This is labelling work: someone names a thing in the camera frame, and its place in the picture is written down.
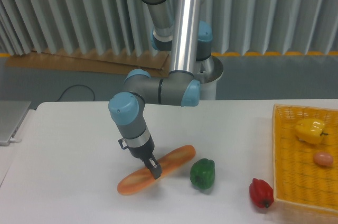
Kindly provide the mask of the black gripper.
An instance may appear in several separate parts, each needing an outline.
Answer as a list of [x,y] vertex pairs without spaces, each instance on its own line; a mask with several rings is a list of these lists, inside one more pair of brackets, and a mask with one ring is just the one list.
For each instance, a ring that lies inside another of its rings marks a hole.
[[153,139],[150,137],[149,140],[142,146],[139,147],[128,147],[131,155],[135,158],[138,158],[142,161],[143,164],[146,164],[146,167],[151,172],[154,179],[161,177],[161,165],[153,157],[153,150],[155,144]]

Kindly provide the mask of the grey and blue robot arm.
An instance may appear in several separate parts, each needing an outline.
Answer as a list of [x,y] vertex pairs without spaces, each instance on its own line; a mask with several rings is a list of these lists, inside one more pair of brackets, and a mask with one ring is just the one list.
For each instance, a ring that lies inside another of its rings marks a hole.
[[153,155],[154,142],[143,111],[146,104],[195,107],[200,101],[201,83],[196,78],[196,63],[211,55],[211,28],[200,20],[204,0],[142,0],[149,9],[154,28],[152,46],[170,51],[166,79],[154,79],[142,69],[132,70],[122,92],[109,101],[108,109],[121,139],[122,149],[140,159],[152,177],[162,175]]

